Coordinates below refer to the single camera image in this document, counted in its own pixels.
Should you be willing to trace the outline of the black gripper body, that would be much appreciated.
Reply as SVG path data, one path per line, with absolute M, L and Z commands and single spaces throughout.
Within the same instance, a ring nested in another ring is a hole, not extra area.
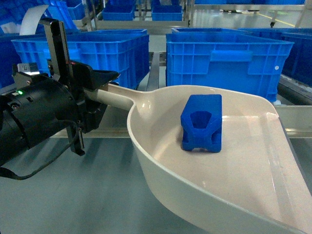
M 82 134 L 99 126 L 106 105 L 90 100 L 85 90 L 95 91 L 118 78 L 116 71 L 94 70 L 69 58 L 63 22 L 42 19 L 51 58 L 50 74 L 29 75 L 15 66 L 13 78 L 21 105 L 13 110 L 28 149 L 66 129 L 70 148 L 84 155 Z

